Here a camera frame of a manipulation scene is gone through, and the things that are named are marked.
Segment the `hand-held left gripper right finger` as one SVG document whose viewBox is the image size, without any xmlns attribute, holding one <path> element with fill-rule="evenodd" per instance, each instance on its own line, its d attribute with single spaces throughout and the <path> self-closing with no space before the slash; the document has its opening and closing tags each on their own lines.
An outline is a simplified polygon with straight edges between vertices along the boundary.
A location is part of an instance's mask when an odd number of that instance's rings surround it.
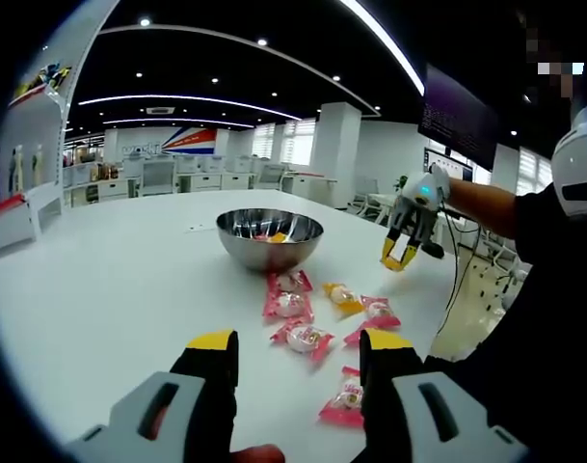
<svg viewBox="0 0 587 463">
<path fill-rule="evenodd" d="M 360 462 L 525 462 L 529 449 L 442 372 L 422 372 L 406 340 L 360 333 Z"/>
</svg>

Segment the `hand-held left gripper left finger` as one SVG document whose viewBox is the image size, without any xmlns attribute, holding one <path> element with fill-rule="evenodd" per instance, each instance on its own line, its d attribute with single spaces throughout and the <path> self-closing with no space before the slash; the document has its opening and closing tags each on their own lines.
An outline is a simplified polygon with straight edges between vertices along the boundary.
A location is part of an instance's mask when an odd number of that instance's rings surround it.
<svg viewBox="0 0 587 463">
<path fill-rule="evenodd" d="M 201 335 L 67 445 L 71 462 L 229 462 L 237 406 L 238 334 Z"/>
</svg>

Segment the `person's left hand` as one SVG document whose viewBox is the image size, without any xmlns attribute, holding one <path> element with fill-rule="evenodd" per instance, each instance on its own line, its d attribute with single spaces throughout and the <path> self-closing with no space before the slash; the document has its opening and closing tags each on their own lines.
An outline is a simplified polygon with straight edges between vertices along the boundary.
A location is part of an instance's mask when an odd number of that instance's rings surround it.
<svg viewBox="0 0 587 463">
<path fill-rule="evenodd" d="M 275 445 L 265 444 L 230 454 L 232 463 L 284 463 L 285 456 Z"/>
</svg>

